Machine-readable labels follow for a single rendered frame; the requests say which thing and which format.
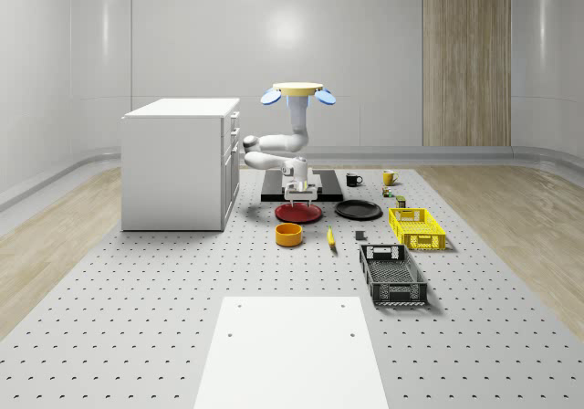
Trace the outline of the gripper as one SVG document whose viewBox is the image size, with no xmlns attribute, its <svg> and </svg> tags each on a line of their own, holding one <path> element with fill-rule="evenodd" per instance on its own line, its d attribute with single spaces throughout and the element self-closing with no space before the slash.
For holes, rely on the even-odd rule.
<svg viewBox="0 0 584 409">
<path fill-rule="evenodd" d="M 310 205 L 312 201 L 317 199 L 317 189 L 307 188 L 304 191 L 300 191 L 296 188 L 286 188 L 284 197 L 292 205 L 294 202 L 306 202 L 307 205 Z"/>
</svg>

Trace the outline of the red plate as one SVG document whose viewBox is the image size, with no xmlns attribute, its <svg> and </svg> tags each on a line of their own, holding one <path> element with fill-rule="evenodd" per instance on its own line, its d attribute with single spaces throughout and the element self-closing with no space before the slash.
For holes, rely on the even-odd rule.
<svg viewBox="0 0 584 409">
<path fill-rule="evenodd" d="M 275 215 L 284 223 L 305 224 L 318 221 L 322 211 L 315 204 L 296 202 L 278 206 Z"/>
</svg>

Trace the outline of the black stove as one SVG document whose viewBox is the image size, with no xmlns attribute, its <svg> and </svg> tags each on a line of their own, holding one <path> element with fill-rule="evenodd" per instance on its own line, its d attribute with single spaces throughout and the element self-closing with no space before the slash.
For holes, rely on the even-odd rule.
<svg viewBox="0 0 584 409">
<path fill-rule="evenodd" d="M 285 176 L 280 169 L 266 170 L 261 192 L 262 202 L 286 202 L 285 190 L 292 176 Z M 308 169 L 308 183 L 317 187 L 320 202 L 340 202 L 344 199 L 339 180 L 334 170 Z"/>
</svg>

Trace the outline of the yellow bowl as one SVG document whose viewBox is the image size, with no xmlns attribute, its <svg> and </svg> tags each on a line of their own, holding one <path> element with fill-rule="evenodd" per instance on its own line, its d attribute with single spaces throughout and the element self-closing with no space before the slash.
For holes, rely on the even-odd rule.
<svg viewBox="0 0 584 409">
<path fill-rule="evenodd" d="M 275 228 L 276 243 L 280 246 L 298 246 L 302 242 L 302 226 L 294 223 L 279 224 Z"/>
</svg>

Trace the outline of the black plate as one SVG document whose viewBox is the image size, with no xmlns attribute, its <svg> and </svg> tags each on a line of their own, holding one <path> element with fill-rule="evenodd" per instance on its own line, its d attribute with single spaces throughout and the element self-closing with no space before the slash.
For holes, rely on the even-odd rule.
<svg viewBox="0 0 584 409">
<path fill-rule="evenodd" d="M 382 210 L 373 202 L 350 199 L 339 202 L 335 206 L 335 213 L 352 220 L 373 220 L 382 216 Z"/>
</svg>

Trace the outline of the drone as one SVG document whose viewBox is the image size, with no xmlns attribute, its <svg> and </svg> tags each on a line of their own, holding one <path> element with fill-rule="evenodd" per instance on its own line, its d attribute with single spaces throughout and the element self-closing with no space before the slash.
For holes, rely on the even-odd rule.
<svg viewBox="0 0 584 409">
<path fill-rule="evenodd" d="M 336 98 L 322 84 L 313 82 L 281 82 L 275 83 L 261 98 L 261 103 L 270 105 L 277 102 L 282 96 L 308 97 L 315 96 L 321 103 L 334 105 Z"/>
</svg>

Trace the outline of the white cabinet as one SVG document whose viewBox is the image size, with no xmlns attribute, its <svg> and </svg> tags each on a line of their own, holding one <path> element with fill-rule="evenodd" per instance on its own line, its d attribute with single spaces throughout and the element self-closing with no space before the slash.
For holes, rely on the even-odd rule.
<svg viewBox="0 0 584 409">
<path fill-rule="evenodd" d="M 160 99 L 121 120 L 121 227 L 222 231 L 238 191 L 237 98 Z"/>
</svg>

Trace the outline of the yellow basket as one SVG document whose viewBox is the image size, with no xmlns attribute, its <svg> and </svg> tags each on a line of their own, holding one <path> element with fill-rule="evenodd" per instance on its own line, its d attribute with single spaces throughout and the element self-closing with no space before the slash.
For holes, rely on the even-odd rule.
<svg viewBox="0 0 584 409">
<path fill-rule="evenodd" d="M 446 234 L 425 208 L 391 208 L 389 224 L 399 243 L 410 249 L 445 249 Z"/>
</svg>

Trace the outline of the dark grey basket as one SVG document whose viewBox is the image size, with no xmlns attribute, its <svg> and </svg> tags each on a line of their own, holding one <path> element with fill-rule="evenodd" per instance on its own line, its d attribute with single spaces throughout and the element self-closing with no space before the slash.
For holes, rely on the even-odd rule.
<svg viewBox="0 0 584 409">
<path fill-rule="evenodd" d="M 361 245 L 360 263 L 375 303 L 426 303 L 427 281 L 404 245 Z"/>
</svg>

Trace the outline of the white board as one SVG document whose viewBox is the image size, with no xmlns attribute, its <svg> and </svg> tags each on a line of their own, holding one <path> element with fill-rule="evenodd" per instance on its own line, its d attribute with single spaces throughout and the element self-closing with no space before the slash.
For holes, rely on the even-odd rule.
<svg viewBox="0 0 584 409">
<path fill-rule="evenodd" d="M 194 409 L 388 409 L 357 297 L 226 297 Z"/>
</svg>

